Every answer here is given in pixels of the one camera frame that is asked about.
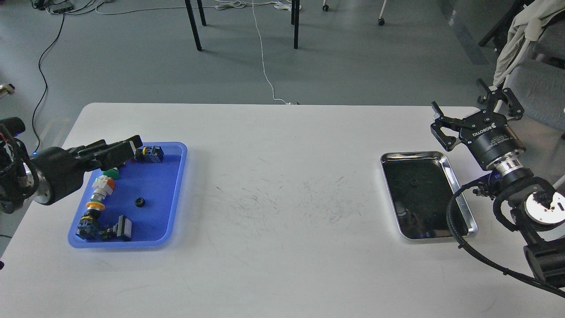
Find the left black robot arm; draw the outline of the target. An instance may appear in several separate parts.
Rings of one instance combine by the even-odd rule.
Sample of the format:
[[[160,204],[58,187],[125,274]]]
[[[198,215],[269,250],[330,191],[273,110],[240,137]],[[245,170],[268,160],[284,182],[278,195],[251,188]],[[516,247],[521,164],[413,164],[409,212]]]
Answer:
[[[81,189],[86,172],[109,170],[133,159],[143,145],[139,135],[107,144],[104,140],[63,149],[50,147],[29,155],[17,136],[26,130],[19,117],[1,120],[1,211],[11,214],[26,202],[51,205]]]

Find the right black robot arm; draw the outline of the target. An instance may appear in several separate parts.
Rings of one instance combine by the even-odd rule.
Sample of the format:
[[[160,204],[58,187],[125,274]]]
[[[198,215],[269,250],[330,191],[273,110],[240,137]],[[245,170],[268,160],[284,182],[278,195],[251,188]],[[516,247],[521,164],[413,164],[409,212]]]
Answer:
[[[564,197],[520,162],[525,146],[508,125],[508,121],[520,120],[524,115],[514,92],[510,88],[490,88],[482,79],[478,79],[478,85],[486,91],[478,99],[486,108],[462,119],[444,115],[439,105],[432,102],[437,117],[430,129],[442,147],[452,151],[456,145],[464,144],[481,169],[487,171],[487,175],[463,185],[450,197],[446,208],[448,229],[459,248],[478,261],[525,284],[563,297],[564,239],[548,241],[539,233],[563,225]],[[467,189],[473,189],[478,197],[491,198],[497,221],[521,234],[526,241],[523,251],[533,276],[493,262],[462,237],[453,218],[453,205]]]

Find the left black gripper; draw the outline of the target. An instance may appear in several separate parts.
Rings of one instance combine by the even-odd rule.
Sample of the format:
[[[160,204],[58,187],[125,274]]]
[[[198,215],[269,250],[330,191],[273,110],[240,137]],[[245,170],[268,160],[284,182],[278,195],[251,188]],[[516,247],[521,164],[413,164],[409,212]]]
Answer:
[[[79,167],[79,158],[89,159],[86,161],[87,171],[106,171],[133,159],[136,149],[141,146],[141,137],[134,135],[111,144],[101,139],[67,150],[50,147],[30,159],[39,179],[32,198],[42,205],[51,205],[80,189],[85,170]]]

